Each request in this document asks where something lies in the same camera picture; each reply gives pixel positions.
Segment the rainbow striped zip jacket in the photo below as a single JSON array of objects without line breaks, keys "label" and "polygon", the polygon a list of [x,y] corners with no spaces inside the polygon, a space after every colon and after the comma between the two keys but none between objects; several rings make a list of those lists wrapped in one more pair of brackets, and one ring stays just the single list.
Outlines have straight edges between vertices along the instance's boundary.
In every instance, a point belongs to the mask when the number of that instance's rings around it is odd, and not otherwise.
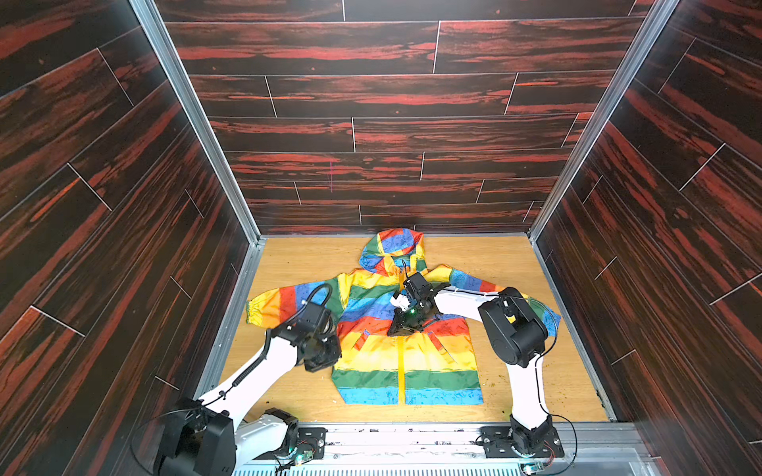
[{"label": "rainbow striped zip jacket", "polygon": [[472,292],[495,292],[492,283],[448,265],[429,269],[424,235],[407,228],[379,232],[362,250],[359,266],[320,282],[267,291],[246,305],[246,320],[274,328],[314,294],[326,301],[337,325],[341,359],[333,384],[349,405],[476,406],[483,402],[466,319],[443,315],[421,332],[392,337],[391,299],[404,279],[419,272],[431,284]]}]

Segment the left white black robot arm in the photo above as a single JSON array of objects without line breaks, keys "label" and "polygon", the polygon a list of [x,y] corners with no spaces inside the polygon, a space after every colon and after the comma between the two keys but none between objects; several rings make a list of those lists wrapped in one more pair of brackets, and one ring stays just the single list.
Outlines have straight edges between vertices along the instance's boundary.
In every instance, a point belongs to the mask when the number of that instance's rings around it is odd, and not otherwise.
[{"label": "left white black robot arm", "polygon": [[264,346],[215,389],[183,398],[167,419],[154,475],[231,475],[266,455],[288,466],[300,460],[299,420],[277,409],[243,420],[282,376],[297,366],[317,372],[339,361],[341,347],[331,311],[306,303],[293,317],[266,331]]}]

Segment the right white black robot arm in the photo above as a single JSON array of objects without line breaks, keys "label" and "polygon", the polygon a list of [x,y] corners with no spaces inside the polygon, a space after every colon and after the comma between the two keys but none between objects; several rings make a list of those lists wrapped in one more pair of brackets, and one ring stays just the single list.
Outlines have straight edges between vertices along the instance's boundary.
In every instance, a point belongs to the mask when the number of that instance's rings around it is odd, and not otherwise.
[{"label": "right white black robot arm", "polygon": [[416,273],[404,282],[402,291],[393,294],[390,303],[394,307],[390,336],[422,333],[443,315],[481,323],[492,350],[506,364],[514,450],[533,456],[545,447],[554,430],[542,378],[549,330],[527,297],[514,288],[476,292],[434,285]]}]

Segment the left green circuit board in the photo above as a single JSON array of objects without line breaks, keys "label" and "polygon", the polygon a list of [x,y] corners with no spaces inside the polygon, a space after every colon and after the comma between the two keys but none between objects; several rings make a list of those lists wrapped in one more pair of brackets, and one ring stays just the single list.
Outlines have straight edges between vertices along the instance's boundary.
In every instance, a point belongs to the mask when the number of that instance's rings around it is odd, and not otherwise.
[{"label": "left green circuit board", "polygon": [[312,449],[298,449],[292,459],[292,464],[293,466],[301,466],[313,461],[314,459],[315,452]]}]

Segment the green circuit board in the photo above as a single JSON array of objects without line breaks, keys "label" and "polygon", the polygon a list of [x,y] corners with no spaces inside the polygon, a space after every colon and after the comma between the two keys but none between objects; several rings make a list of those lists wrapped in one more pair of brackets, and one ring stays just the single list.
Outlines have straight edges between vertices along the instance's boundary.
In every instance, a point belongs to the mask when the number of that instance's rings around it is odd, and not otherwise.
[{"label": "green circuit board", "polygon": [[312,449],[298,449],[292,459],[292,464],[293,466],[301,466],[313,461],[314,459],[315,452]]},{"label": "green circuit board", "polygon": [[521,471],[526,476],[532,476],[541,473],[545,470],[547,465],[543,461],[522,462],[520,464]]}]

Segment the right green circuit board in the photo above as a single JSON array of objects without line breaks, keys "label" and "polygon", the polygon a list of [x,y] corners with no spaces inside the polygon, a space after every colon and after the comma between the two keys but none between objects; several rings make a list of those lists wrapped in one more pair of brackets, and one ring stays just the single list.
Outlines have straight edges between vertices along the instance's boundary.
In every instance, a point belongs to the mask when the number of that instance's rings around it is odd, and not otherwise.
[{"label": "right green circuit board", "polygon": [[545,470],[547,465],[543,461],[522,462],[520,464],[521,471],[526,476],[532,476],[541,473]]}]

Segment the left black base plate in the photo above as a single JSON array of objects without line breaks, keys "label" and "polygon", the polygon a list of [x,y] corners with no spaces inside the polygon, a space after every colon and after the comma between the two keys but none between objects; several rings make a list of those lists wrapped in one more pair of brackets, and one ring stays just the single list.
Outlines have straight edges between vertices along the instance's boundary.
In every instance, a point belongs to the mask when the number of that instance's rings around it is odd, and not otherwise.
[{"label": "left black base plate", "polygon": [[312,449],[315,459],[323,459],[325,445],[327,444],[327,429],[320,426],[298,426],[295,430],[287,432],[286,459],[292,461],[298,449]]}]

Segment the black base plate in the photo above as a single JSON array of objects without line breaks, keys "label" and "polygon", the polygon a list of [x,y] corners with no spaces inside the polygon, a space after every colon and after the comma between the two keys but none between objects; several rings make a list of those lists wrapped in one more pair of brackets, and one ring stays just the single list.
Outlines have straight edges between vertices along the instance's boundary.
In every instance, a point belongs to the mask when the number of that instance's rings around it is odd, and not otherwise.
[{"label": "black base plate", "polygon": [[323,459],[325,445],[327,444],[327,429],[320,426],[298,426],[295,430],[287,432],[286,459],[292,461],[298,449],[312,449],[315,459]]},{"label": "black base plate", "polygon": [[543,430],[539,436],[518,442],[511,426],[482,426],[475,443],[484,449],[487,458],[549,459],[564,457],[565,450],[555,428]]}]

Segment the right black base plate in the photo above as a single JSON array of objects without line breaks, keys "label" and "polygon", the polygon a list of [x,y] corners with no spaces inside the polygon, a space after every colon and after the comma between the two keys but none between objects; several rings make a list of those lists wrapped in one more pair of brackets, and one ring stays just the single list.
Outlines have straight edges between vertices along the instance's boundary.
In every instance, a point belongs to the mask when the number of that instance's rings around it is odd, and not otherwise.
[{"label": "right black base plate", "polygon": [[487,458],[549,459],[564,457],[565,450],[555,428],[543,430],[539,436],[518,442],[511,426],[482,426],[475,443],[484,449]]}]

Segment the aluminium front rail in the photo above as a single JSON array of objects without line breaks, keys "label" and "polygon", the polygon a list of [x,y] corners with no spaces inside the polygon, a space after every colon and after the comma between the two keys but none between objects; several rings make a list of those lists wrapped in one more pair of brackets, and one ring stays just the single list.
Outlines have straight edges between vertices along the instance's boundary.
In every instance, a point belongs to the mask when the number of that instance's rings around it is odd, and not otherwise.
[{"label": "aluminium front rail", "polygon": [[560,422],[564,457],[487,458],[475,443],[482,426],[507,424],[321,424],[323,459],[285,467],[255,460],[241,475],[524,475],[522,462],[543,461],[536,475],[659,475],[659,459],[633,424]]}]

